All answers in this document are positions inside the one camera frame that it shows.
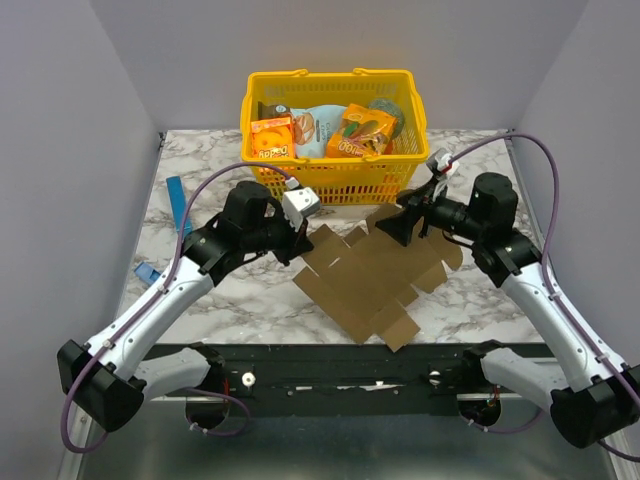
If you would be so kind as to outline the brown cardboard box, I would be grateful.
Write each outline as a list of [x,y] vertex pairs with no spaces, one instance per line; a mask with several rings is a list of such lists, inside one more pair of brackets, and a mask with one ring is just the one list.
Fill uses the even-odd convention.
[[434,292],[447,281],[447,268],[463,263],[459,246],[439,229],[424,239],[414,228],[404,247],[376,227],[400,208],[384,204],[344,236],[328,225],[308,235],[314,249],[303,255],[306,267],[294,278],[300,288],[357,344],[378,336],[393,352],[419,333],[406,311],[419,290]]

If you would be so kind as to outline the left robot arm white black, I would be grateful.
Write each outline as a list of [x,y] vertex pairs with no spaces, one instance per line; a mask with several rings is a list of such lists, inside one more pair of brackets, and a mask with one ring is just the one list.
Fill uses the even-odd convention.
[[222,380],[202,346],[147,359],[168,328],[236,269],[271,253],[283,265],[312,250],[308,218],[321,206],[309,187],[288,181],[280,199],[254,181],[239,182],[223,209],[181,241],[178,256],[154,284],[108,327],[57,353],[61,387],[104,431],[128,423],[143,403],[177,390],[214,393]]

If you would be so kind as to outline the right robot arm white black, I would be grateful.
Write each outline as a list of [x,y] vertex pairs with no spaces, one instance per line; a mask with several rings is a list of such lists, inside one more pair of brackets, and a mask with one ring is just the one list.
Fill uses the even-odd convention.
[[403,246],[434,229],[468,240],[476,266],[522,310],[559,365],[546,369],[488,341],[466,352],[462,384],[474,392],[498,384],[519,394],[549,414],[577,448],[638,422],[639,369],[605,345],[565,299],[538,248],[515,228],[518,196],[509,178],[479,175],[467,204],[448,199],[443,183],[432,177],[401,193],[400,210],[376,228]]

